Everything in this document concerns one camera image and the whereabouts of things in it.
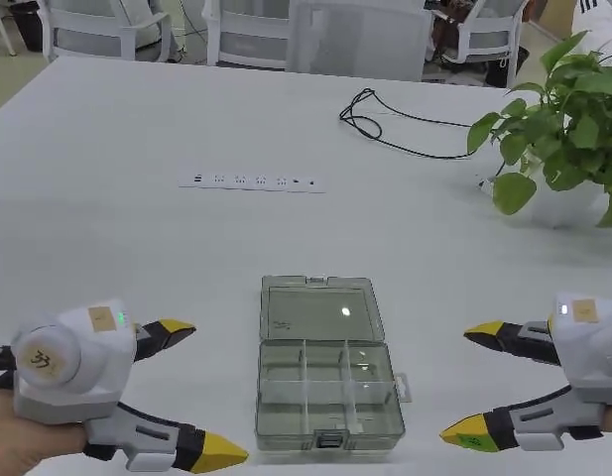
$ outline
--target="white sleeve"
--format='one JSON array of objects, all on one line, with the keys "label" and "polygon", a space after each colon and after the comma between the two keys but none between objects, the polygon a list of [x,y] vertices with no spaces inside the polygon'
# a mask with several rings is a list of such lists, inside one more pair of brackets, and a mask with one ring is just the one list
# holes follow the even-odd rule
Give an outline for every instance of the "white sleeve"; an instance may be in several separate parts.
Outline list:
[{"label": "white sleeve", "polygon": [[[587,31],[577,50],[612,55],[612,5],[607,0],[576,0],[572,33]],[[612,59],[604,63],[612,65]]]}]

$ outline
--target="white chair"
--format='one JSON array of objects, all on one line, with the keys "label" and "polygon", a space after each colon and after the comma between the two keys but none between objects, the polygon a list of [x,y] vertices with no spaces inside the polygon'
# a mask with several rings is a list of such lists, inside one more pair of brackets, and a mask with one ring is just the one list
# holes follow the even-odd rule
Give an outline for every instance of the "white chair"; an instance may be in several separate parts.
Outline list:
[{"label": "white chair", "polygon": [[[266,18],[228,11],[223,0],[205,0],[202,17],[208,41],[206,64],[219,61],[271,69],[286,67],[288,18]],[[255,10],[260,12],[256,2]]]},{"label": "white chair", "polygon": [[147,0],[37,0],[44,56],[107,57],[166,61],[171,17]]},{"label": "white chair", "polygon": [[8,53],[10,54],[10,56],[15,56],[17,53],[15,52],[15,49],[12,48],[12,42],[10,41],[10,37],[8,36],[8,32],[6,31],[6,27],[4,26],[4,22],[1,21],[1,15],[0,15],[0,34],[1,34],[1,38],[4,41],[4,44],[6,45],[6,49],[8,50]]},{"label": "white chair", "polygon": [[292,0],[288,71],[420,81],[431,14],[411,1]]},{"label": "white chair", "polygon": [[[447,49],[443,60],[463,64],[489,60],[507,60],[507,86],[515,84],[517,60],[522,36],[522,15],[529,0],[477,0],[464,22],[457,25],[457,50]],[[438,11],[436,17],[446,20]]]}]

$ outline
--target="black bag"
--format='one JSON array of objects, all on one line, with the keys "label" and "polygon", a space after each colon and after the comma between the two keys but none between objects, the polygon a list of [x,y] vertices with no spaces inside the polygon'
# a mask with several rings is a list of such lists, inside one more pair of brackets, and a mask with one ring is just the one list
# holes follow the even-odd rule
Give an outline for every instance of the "black bag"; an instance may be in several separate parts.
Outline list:
[{"label": "black bag", "polygon": [[[524,61],[530,56],[530,52],[525,48],[520,47],[517,55],[517,72],[520,71]],[[494,87],[506,87],[508,84],[508,60],[497,59],[488,61],[488,71],[486,72],[486,84]]]}]

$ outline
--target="black cable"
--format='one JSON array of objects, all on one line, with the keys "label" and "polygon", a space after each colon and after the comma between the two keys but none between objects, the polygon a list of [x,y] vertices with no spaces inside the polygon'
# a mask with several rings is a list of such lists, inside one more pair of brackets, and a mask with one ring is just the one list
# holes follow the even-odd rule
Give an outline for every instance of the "black cable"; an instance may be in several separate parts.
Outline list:
[{"label": "black cable", "polygon": [[[466,158],[468,158],[468,157],[470,157],[472,155],[472,154],[460,154],[460,155],[457,155],[457,156],[436,156],[434,154],[427,154],[425,152],[414,151],[412,149],[408,149],[406,147],[399,146],[397,144],[393,144],[391,142],[383,140],[382,139],[382,137],[383,137],[383,128],[381,127],[381,125],[376,120],[372,119],[371,117],[361,116],[361,115],[354,114],[354,107],[357,104],[359,104],[359,103],[369,99],[370,97],[373,97],[374,99],[376,99],[386,109],[394,112],[395,114],[398,114],[399,116],[407,117],[409,119],[414,119],[414,120],[422,121],[422,122],[429,122],[430,124],[440,124],[440,125],[443,125],[443,126],[471,127],[470,124],[459,124],[457,122],[448,122],[448,121],[440,121],[440,120],[436,120],[436,119],[427,119],[427,118],[424,118],[424,117],[414,116],[412,114],[407,114],[405,112],[399,111],[398,109],[395,109],[395,108],[389,106],[388,104],[386,104],[380,97],[378,97],[378,94],[376,94],[376,91],[374,89],[369,88],[369,87],[363,89],[361,92],[359,92],[358,94],[356,94],[354,96],[354,98],[352,99],[352,102],[350,102],[349,106],[347,106],[345,109],[343,109],[341,111],[341,113],[338,115],[338,119],[341,122],[344,122],[345,124],[349,124],[351,127],[356,129],[359,133],[361,133],[361,135],[363,135],[364,137],[367,137],[368,139],[370,139],[372,141],[379,142],[379,143],[381,143],[381,144],[383,144],[385,146],[389,146],[389,147],[391,147],[393,149],[397,149],[399,151],[407,152],[409,154],[414,154],[414,155],[425,157],[425,158],[428,158],[428,159],[441,159],[441,160],[445,160],[445,161],[457,160],[457,159],[466,159]],[[370,124],[373,124],[374,126],[376,126],[376,129],[378,130],[378,133],[377,134],[371,134],[366,129],[364,129],[361,126],[359,126],[357,124],[357,122],[356,122],[357,120],[367,121]]]},{"label": "black cable", "polygon": [[206,29],[204,28],[203,30],[198,30],[195,25],[193,24],[193,22],[190,20],[190,18],[188,17],[188,15],[186,14],[186,10],[184,9],[184,4],[183,4],[183,0],[180,0],[180,8],[183,11],[183,15],[186,18],[186,20],[188,21],[188,24],[190,25],[190,27],[193,29],[192,32],[187,32],[185,33],[183,36],[187,37],[189,35],[198,35],[202,41],[204,42],[204,44],[206,45],[206,39],[202,36],[202,33],[206,33]]},{"label": "black cable", "polygon": [[610,60],[610,59],[612,59],[612,55],[609,55],[609,56],[607,56],[607,57],[605,57],[605,58],[600,59],[600,60],[599,60],[599,64],[601,64],[601,63],[602,63],[602,62],[604,62],[604,61]]}]

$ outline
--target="desk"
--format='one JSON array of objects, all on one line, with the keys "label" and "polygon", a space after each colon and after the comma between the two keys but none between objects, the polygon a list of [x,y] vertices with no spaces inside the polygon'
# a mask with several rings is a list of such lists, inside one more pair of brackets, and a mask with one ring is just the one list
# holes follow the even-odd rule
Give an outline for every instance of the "desk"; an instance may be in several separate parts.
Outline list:
[{"label": "desk", "polygon": [[[42,309],[116,296],[143,322],[195,323],[193,338],[136,365],[123,400],[251,450],[248,464],[222,475],[612,474],[612,435],[568,439],[563,453],[499,455],[438,438],[461,417],[565,384],[559,369],[461,334],[487,320],[546,318],[559,290],[612,297],[612,233],[502,219],[471,179],[498,160],[493,150],[447,163],[366,142],[337,121],[365,85],[398,108],[437,118],[448,110],[453,121],[507,102],[501,90],[464,86],[53,62],[0,110],[0,339]],[[388,126],[417,148],[464,147],[463,130]],[[313,176],[326,193],[180,189],[179,167],[190,165]],[[270,465],[255,452],[265,274],[373,280],[394,368],[414,398],[404,406],[408,434],[387,462]],[[72,456],[32,474],[121,476],[123,464],[122,455]]]}]

